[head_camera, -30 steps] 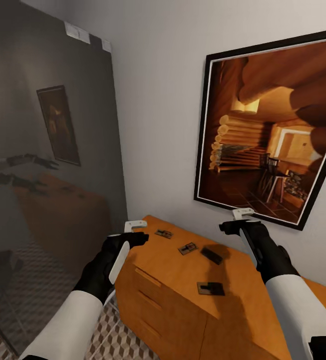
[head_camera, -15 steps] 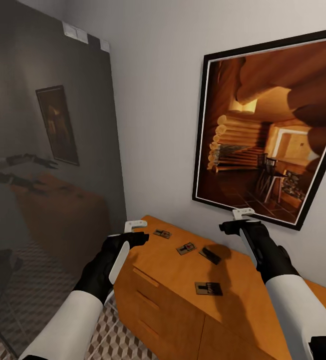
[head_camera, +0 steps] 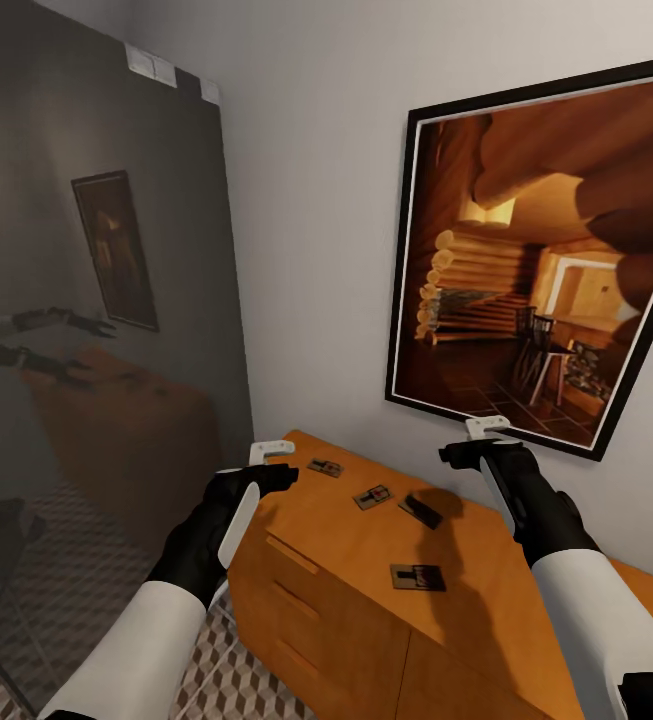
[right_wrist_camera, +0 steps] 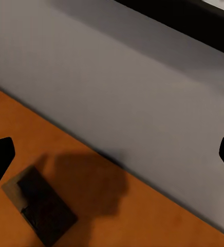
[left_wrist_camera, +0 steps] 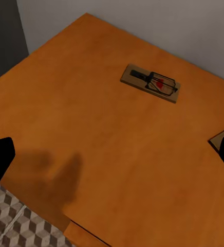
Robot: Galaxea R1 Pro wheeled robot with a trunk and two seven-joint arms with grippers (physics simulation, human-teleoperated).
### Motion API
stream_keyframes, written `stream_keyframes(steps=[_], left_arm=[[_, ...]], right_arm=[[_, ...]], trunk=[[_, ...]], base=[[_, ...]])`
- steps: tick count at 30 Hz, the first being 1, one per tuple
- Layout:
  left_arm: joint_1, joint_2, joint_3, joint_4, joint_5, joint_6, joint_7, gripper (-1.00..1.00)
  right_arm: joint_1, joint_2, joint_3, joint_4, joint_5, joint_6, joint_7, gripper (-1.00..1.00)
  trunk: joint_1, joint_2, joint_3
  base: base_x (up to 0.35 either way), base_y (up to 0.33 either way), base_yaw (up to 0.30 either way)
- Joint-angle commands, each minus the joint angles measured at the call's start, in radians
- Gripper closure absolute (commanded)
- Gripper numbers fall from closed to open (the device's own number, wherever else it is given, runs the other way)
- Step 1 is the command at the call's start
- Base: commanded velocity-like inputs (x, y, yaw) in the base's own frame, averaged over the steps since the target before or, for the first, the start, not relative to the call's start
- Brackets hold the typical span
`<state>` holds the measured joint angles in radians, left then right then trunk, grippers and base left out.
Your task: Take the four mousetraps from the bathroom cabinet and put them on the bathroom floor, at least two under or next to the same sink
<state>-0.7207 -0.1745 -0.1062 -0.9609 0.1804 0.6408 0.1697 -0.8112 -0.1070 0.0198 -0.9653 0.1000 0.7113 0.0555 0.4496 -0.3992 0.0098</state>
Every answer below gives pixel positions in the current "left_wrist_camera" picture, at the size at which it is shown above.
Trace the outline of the mousetrap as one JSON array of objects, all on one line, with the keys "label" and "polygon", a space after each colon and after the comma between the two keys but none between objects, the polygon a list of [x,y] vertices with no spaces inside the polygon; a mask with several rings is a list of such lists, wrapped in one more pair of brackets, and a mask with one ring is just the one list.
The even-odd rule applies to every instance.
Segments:
[{"label": "mousetrap", "polygon": [[177,102],[181,83],[129,63],[121,82],[172,103]]},{"label": "mousetrap", "polygon": [[209,141],[210,146],[219,154],[220,145],[224,137],[224,132]]}]

